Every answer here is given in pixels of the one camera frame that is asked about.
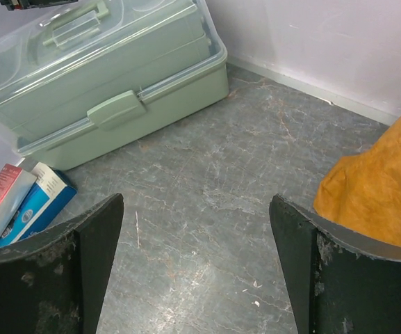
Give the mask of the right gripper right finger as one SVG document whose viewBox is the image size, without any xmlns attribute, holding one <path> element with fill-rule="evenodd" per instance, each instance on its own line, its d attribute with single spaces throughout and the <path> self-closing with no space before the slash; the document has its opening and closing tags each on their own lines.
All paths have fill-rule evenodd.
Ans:
<svg viewBox="0 0 401 334">
<path fill-rule="evenodd" d="M 401 333 L 401 248 L 275 195 L 269 208 L 299 333 Z"/>
</svg>

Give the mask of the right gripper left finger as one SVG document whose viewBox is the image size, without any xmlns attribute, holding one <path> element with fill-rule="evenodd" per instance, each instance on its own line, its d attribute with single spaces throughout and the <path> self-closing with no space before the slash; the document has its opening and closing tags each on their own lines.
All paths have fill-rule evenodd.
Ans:
<svg viewBox="0 0 401 334">
<path fill-rule="evenodd" d="M 0 333 L 96 333 L 123 215 L 116 193 L 0 248 Z"/>
</svg>

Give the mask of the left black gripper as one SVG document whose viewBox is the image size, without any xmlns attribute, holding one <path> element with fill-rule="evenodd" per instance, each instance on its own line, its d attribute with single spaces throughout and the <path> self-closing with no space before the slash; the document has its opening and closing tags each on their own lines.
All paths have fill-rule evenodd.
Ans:
<svg viewBox="0 0 401 334">
<path fill-rule="evenodd" d="M 75 3 L 78 0 L 0 0 L 0 4 L 8 10 L 28 10 L 34 8 L 47 8 Z"/>
</svg>

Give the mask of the green plastic tool box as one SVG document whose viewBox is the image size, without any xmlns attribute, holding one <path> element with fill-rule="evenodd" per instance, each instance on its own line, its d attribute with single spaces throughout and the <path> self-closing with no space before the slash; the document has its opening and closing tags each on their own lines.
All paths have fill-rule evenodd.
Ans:
<svg viewBox="0 0 401 334">
<path fill-rule="evenodd" d="M 79 1 L 0 37 L 0 138 L 69 170 L 225 98 L 205 1 Z"/>
</svg>

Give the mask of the blue white box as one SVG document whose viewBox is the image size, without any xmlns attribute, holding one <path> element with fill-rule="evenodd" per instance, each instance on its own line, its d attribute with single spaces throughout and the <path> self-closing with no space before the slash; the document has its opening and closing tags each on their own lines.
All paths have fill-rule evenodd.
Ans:
<svg viewBox="0 0 401 334">
<path fill-rule="evenodd" d="M 77 193 L 61 171 L 44 163 L 31 173 L 37 180 L 0 236 L 0 248 L 45 230 Z"/>
</svg>

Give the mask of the yellow tote bag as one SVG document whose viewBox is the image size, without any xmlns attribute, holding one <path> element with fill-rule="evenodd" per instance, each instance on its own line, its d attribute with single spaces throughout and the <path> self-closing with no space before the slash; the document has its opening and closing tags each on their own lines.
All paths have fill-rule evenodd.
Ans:
<svg viewBox="0 0 401 334">
<path fill-rule="evenodd" d="M 401 117 L 371 149 L 340 158 L 321 181 L 313 208 L 329 221 L 401 247 Z"/>
</svg>

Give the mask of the red box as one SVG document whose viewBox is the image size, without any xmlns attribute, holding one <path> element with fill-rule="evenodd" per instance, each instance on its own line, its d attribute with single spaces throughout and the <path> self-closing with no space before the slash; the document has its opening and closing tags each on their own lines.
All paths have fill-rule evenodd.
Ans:
<svg viewBox="0 0 401 334">
<path fill-rule="evenodd" d="M 35 175 L 18 166 L 6 164 L 1 169 L 0 236 L 36 180 Z"/>
</svg>

